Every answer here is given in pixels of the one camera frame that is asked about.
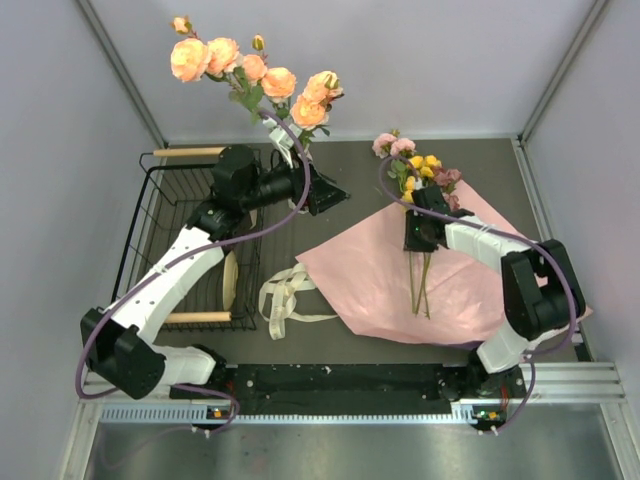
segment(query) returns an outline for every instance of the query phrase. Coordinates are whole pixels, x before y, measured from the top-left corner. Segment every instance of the flower bud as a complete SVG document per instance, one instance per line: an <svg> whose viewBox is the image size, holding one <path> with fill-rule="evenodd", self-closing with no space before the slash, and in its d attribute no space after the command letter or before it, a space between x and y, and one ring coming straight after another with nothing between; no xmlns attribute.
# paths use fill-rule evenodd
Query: flower bud
<svg viewBox="0 0 640 480"><path fill-rule="evenodd" d="M262 35L256 35L255 37L253 37L253 40L251 41L251 47L258 52L264 50L264 38L262 38Z"/></svg>
<svg viewBox="0 0 640 480"><path fill-rule="evenodd" d="M329 90L336 90L337 88L340 88L340 79L338 78L338 75L334 72L328 73L324 86Z"/></svg>
<svg viewBox="0 0 640 480"><path fill-rule="evenodd" d="M171 22L171 27L181 35L186 35L191 32L191 23L189 17L175 17Z"/></svg>

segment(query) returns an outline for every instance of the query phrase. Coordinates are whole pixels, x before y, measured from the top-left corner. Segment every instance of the gray table surface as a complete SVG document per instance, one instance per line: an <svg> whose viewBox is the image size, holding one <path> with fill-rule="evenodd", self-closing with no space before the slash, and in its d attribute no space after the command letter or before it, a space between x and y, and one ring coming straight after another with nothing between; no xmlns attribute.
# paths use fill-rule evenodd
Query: gray table surface
<svg viewBox="0 0 640 480"><path fill-rule="evenodd" d="M538 238L510 140L429 140L417 144L421 153L434 154L447 167L459 168L467 183L520 232ZM259 147L264 152L263 158L268 159L270 147ZM318 217L299 215L265 237L260 285L274 273L295 265L296 255L322 244L390 203L378 187L379 159L372 154L370 142L316 143L311 152L318 170L337 180L352 197ZM274 223L288 211L285 204L267 209L266 224ZM331 312L317 291L296 296L300 313ZM204 344L231 363L464 363L467 357L466 351L457 348L405 345L357 336L339 319L311 324L287 320L286 338L278 341L271 339L268 325L260 316L256 323L258 329L247 332L163 332L157 343ZM544 360L573 359L573 350L567 349Z"/></svg>
<svg viewBox="0 0 640 480"><path fill-rule="evenodd" d="M117 463L166 425L101 424ZM503 435L466 425L237 425L175 432L107 470L96 442L86 480L622 479L598 405L530 405Z"/></svg>

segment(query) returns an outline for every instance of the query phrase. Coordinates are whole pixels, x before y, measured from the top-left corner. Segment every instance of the flower bouquet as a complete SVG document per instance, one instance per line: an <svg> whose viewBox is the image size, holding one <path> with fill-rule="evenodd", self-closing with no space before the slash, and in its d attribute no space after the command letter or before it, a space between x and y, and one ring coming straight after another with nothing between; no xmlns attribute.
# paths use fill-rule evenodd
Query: flower bouquet
<svg viewBox="0 0 640 480"><path fill-rule="evenodd" d="M419 155L416 151L416 144L408 138L400 138L398 130L389 133L382 133L373 142L373 151L380 158L404 157L406 161L395 159L390 163L387 175L398 182L398 188L402 200L406 203L413 203L412 192L416 188L416 178L408 163L416 169L420 175L423 185L438 185L442 190L442 195L449 204L451 211L460 208L459 198L454 194L456 183L462 178L460 170L455 168L447 169L442 166L442 162L435 155ZM427 300L427 272L431 263L431 254L422 253L422 275L420 286L417 291L414 286L413 274L413 253L409 252L409 280L411 282L411 306L415 315L420 311L420 304L424 298L424 314L429 318L429 302Z"/></svg>
<svg viewBox="0 0 640 480"><path fill-rule="evenodd" d="M189 17L175 17L171 26L186 37L171 53L171 72L175 77L183 82L196 82L206 76L227 84L229 99L249 110L253 123L260 120L258 111L266 99L279 118L299 127L294 131L305 149L316 130L329 135L329 112L333 102L344 95L335 72L326 70L313 75L292 105L296 77L285 67L268 66L265 41L260 35L251 42L256 53L243 55L231 38L220 37L205 44Z"/></svg>

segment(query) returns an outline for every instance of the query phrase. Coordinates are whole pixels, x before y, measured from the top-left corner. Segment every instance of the pink flower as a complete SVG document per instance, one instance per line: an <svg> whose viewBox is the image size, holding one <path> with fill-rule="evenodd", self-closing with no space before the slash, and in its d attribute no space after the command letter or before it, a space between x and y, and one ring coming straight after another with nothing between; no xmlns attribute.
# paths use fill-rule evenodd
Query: pink flower
<svg viewBox="0 0 640 480"><path fill-rule="evenodd" d="M384 158L389 154L389 145L395 142L398 138L390 133L381 133L378 138L373 141L373 151L375 154Z"/></svg>
<svg viewBox="0 0 640 480"><path fill-rule="evenodd" d="M435 175L433 176L433 181L436 182L436 185L438 185L439 187L446 187L447 185L449 185L449 176L447 175L447 171L444 168L434 168L433 173L435 173Z"/></svg>
<svg viewBox="0 0 640 480"><path fill-rule="evenodd" d="M460 208L460 199L458 198L457 195L444 193L442 196L444 197L445 201L449 204L449 208L451 209L452 212L455 212Z"/></svg>
<svg viewBox="0 0 640 480"><path fill-rule="evenodd" d="M446 168L434 168L433 172L435 175L433 176L433 181L436 182L436 185L439 187L447 187L452 183L459 182L462 178L462 173L457 168L451 168L447 170Z"/></svg>
<svg viewBox="0 0 640 480"><path fill-rule="evenodd" d="M416 144L408 138L399 138L391 145L391 155L399 155L400 152L407 152L409 155L413 155L416 151Z"/></svg>
<svg viewBox="0 0 640 480"><path fill-rule="evenodd" d="M458 182L462 178L462 173L457 168L451 168L447 171L447 176L449 177L450 182Z"/></svg>

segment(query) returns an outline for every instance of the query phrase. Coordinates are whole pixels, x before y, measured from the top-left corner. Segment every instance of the yellow flower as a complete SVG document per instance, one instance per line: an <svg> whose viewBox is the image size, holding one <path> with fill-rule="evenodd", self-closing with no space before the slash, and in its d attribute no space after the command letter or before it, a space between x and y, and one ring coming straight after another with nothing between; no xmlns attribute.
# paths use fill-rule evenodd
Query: yellow flower
<svg viewBox="0 0 640 480"><path fill-rule="evenodd" d="M420 169L420 175L427 178L433 178L433 170L429 167L422 167Z"/></svg>
<svg viewBox="0 0 640 480"><path fill-rule="evenodd" d="M417 169L420 169L420 167L422 167L422 162L424 162L424 158L422 158L420 155L416 155L415 157L412 157L411 160L409 161L411 162L411 165L413 165Z"/></svg>
<svg viewBox="0 0 640 480"><path fill-rule="evenodd" d="M442 162L436 158L435 155L427 155L424 157L425 163L428 167L441 167Z"/></svg>
<svg viewBox="0 0 640 480"><path fill-rule="evenodd" d="M404 184L404 187L407 192L413 192L416 189L416 179L411 176L407 178L407 182Z"/></svg>
<svg viewBox="0 0 640 480"><path fill-rule="evenodd" d="M402 195L402 201L406 203L413 203L413 197L411 196L411 192L409 190L404 192L404 195Z"/></svg>

